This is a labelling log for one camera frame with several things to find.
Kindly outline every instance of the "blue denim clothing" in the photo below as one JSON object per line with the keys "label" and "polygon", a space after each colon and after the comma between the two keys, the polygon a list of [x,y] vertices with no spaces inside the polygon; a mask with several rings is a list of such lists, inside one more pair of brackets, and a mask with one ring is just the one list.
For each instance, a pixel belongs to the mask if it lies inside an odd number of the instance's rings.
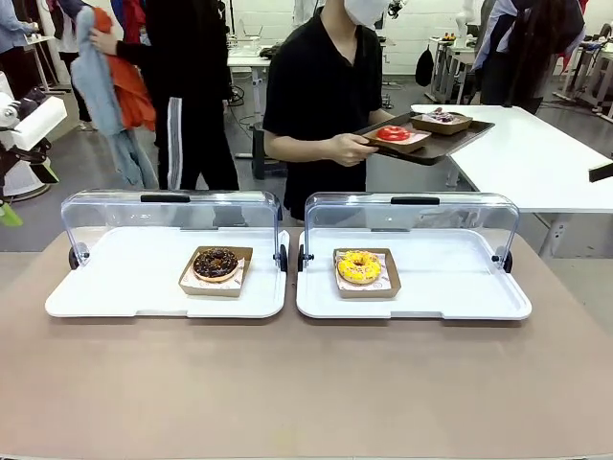
{"label": "blue denim clothing", "polygon": [[88,7],[77,16],[79,57],[71,67],[74,85],[85,99],[98,131],[108,140],[115,168],[125,185],[157,189],[157,176],[150,160],[139,146],[134,132],[123,125],[122,110],[106,56],[96,50],[89,39],[95,21],[94,10]]}
{"label": "blue denim clothing", "polygon": [[21,22],[15,15],[11,0],[0,0],[0,53],[27,44],[24,34],[34,32],[34,26]]}

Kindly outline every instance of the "chocolate donut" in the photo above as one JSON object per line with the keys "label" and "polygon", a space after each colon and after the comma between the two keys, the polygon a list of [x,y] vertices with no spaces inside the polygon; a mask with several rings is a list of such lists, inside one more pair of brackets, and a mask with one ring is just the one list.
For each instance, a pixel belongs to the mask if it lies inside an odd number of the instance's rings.
{"label": "chocolate donut", "polygon": [[209,282],[222,282],[230,279],[238,269],[238,259],[228,249],[209,249],[198,254],[193,261],[195,275]]}

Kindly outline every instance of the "transparent dome lid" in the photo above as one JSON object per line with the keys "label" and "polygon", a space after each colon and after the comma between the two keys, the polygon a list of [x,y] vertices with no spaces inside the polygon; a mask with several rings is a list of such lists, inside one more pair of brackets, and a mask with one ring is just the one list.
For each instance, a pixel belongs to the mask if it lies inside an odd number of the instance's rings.
{"label": "transparent dome lid", "polygon": [[411,240],[427,233],[429,243],[441,249],[432,257],[457,264],[461,261],[454,254],[453,241],[469,232],[485,243],[488,257],[502,268],[509,259],[520,213],[507,198],[494,194],[316,194],[307,201],[305,216],[303,265],[316,259],[318,251],[328,256],[323,241],[330,235],[342,240],[351,237],[348,232],[377,233],[373,242],[391,234]]}
{"label": "transparent dome lid", "polygon": [[[281,204],[267,192],[88,191],[66,199],[61,216],[78,265],[106,234],[122,227],[215,231],[258,229],[270,240],[271,257],[280,263]],[[164,242],[159,241],[163,249]]]}

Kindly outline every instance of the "black polo shirt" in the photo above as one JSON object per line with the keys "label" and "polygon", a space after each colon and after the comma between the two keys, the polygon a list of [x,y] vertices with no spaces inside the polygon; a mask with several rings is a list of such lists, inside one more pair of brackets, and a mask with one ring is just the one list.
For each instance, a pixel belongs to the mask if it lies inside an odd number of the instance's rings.
{"label": "black polo shirt", "polygon": [[[272,60],[263,127],[278,136],[322,141],[367,127],[382,107],[383,59],[375,32],[357,28],[351,65],[336,49],[321,17],[294,31]],[[284,205],[304,219],[316,192],[364,192],[366,162],[345,168],[333,161],[289,163]]]}

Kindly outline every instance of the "orange cloth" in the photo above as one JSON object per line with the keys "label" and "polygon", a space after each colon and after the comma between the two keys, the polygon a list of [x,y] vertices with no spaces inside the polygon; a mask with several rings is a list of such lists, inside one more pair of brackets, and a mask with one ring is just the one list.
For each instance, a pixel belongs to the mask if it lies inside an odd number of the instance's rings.
{"label": "orange cloth", "polygon": [[[111,18],[100,8],[95,8],[96,29],[105,34],[111,32]],[[129,62],[116,57],[106,56],[115,85],[115,94],[122,110],[122,121],[126,128],[145,125],[155,130],[155,109],[151,104],[147,88],[141,75]]]}

